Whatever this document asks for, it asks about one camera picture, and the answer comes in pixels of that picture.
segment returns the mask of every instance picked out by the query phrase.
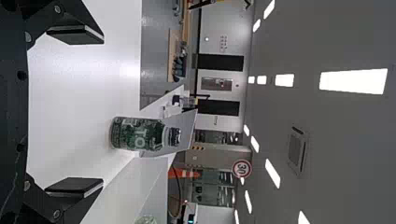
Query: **rectangular ceiling light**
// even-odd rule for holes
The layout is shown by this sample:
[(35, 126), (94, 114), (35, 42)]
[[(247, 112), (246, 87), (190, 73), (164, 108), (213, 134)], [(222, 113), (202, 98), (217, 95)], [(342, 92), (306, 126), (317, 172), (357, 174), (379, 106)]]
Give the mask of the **rectangular ceiling light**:
[(235, 215), (235, 224), (239, 224), (238, 210), (235, 209), (234, 215)]
[(265, 169), (267, 170), (271, 179), (274, 181), (275, 186), (279, 189), (280, 188), (280, 176), (277, 173), (277, 171), (275, 170), (272, 163), (268, 159), (265, 162)]
[(246, 134), (247, 136), (250, 135), (250, 129), (248, 128), (248, 126), (247, 126), (246, 124), (244, 125), (244, 132), (245, 132), (245, 134)]
[(262, 20), (258, 19), (253, 25), (253, 33), (256, 33), (256, 31), (260, 28), (261, 25), (262, 25)]
[(276, 75), (275, 85), (282, 87), (293, 87), (294, 74)]
[(247, 201), (247, 210), (251, 214), (251, 211), (253, 210), (253, 206), (251, 205), (250, 197), (248, 196), (247, 190), (245, 190), (245, 200)]
[(303, 211), (301, 211), (300, 215), (298, 216), (298, 224), (310, 224)]
[(235, 190), (233, 190), (233, 203), (235, 203), (236, 199), (235, 199)]
[(323, 72), (319, 88), (323, 91), (346, 91), (384, 94), (388, 69)]
[(257, 77), (257, 84), (259, 84), (259, 85), (267, 84), (267, 76), (259, 76), (259, 77)]
[(264, 19), (265, 20), (270, 16), (270, 14), (274, 10), (274, 8), (275, 8), (275, 0), (272, 0), (270, 5), (268, 5), (268, 7), (264, 10)]
[(251, 136), (251, 140), (250, 140), (251, 145), (253, 146), (254, 150), (259, 153), (260, 150), (260, 145), (257, 142), (256, 138), (254, 138), (254, 136)]
[(256, 81), (256, 78), (255, 78), (255, 77), (249, 77), (248, 80), (247, 80), (247, 82), (248, 82), (249, 84), (254, 84), (255, 81)]

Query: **glass jar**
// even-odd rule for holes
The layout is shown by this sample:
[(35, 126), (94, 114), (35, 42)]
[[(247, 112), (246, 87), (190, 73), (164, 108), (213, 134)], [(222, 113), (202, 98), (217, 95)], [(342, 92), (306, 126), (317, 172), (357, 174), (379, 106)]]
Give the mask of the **glass jar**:
[(160, 119), (116, 117), (110, 129), (114, 148), (159, 151), (180, 144), (179, 128), (169, 128)]

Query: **wall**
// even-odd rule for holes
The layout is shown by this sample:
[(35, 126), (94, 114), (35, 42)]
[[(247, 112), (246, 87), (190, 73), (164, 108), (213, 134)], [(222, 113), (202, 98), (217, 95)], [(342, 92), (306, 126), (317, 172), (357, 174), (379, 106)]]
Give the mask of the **wall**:
[(251, 159), (251, 150), (245, 146), (210, 143), (195, 143), (194, 145), (204, 147), (205, 150), (187, 150), (186, 164), (202, 165), (205, 168), (231, 170), (236, 161), (250, 161)]
[(233, 208), (198, 206), (199, 224), (232, 224)]
[[(270, 1), (256, 1), (256, 16)], [(250, 74), (295, 73), (293, 89), (249, 86), (247, 124), (261, 144), (246, 187), (260, 223), (393, 223), (396, 199), (395, 74), (382, 96), (319, 91), (321, 71), (391, 67), (396, 62), (394, 1), (276, 1), (253, 37)], [(292, 123), (311, 134), (306, 170), (287, 165)], [(282, 182), (264, 170), (269, 158)], [(240, 201), (239, 207), (246, 207)]]
[[(217, 125), (214, 124), (215, 116), (199, 115), (196, 124), (197, 129), (242, 132), (253, 16), (253, 8), (248, 11), (244, 11), (243, 8), (245, 8), (245, 2), (240, 0), (228, 0), (203, 8), (200, 53), (244, 55), (245, 64), (243, 72), (199, 70), (197, 80), (199, 94), (210, 94), (212, 100), (239, 101), (241, 105), (239, 117), (219, 116)], [(222, 35), (228, 36), (228, 48), (225, 53), (219, 49), (219, 41)], [(231, 92), (203, 91), (201, 89), (202, 77), (231, 78), (233, 79), (233, 90)]]

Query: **white table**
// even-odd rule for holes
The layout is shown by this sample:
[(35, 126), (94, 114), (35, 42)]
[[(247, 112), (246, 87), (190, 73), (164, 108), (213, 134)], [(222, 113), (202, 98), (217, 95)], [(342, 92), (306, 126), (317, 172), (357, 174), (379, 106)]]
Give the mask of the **white table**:
[[(141, 0), (84, 3), (105, 33), (104, 45), (67, 46), (44, 35), (28, 53), (27, 171), (42, 188), (69, 176), (103, 178), (106, 188), (83, 223), (130, 224), (146, 212), (163, 220), (167, 159), (142, 161), (137, 152), (112, 149), (108, 141), (114, 117), (144, 117)], [(158, 206), (149, 203), (153, 190), (161, 195)]]

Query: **speed limit sign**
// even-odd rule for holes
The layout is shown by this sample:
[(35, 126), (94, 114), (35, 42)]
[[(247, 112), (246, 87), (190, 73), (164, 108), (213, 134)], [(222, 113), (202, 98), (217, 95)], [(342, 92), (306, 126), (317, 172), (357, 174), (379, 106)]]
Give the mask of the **speed limit sign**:
[(233, 164), (233, 175), (238, 178), (248, 178), (251, 175), (252, 167), (249, 161), (240, 160)]

